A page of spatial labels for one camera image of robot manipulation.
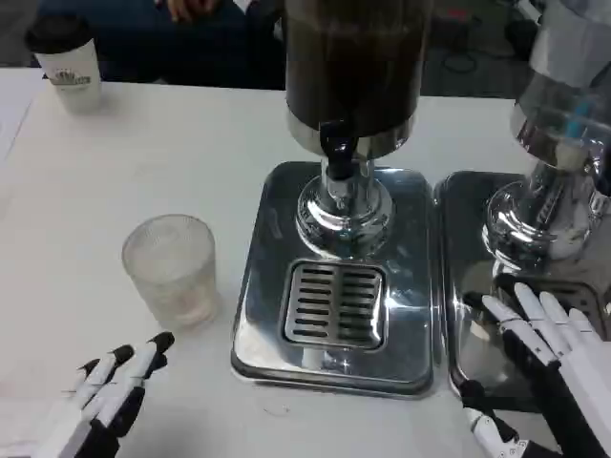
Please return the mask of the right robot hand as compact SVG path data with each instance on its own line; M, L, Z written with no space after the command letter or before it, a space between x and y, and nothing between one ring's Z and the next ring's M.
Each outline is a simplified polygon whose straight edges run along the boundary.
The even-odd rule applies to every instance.
M520 436L500 419L483 385L462 383L469 428L489 457L607 457L610 454L610 343L586 315L557 297L514 281L511 300L470 294L470 304L495 326L505 355L528 382L534 403L559 449Z

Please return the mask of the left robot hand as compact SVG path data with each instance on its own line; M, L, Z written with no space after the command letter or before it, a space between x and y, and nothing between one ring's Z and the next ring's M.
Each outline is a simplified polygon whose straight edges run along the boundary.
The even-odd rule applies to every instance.
M163 331L145 343L119 346L77 370L34 457L115 457L132 429L151 375L167 366L175 336Z

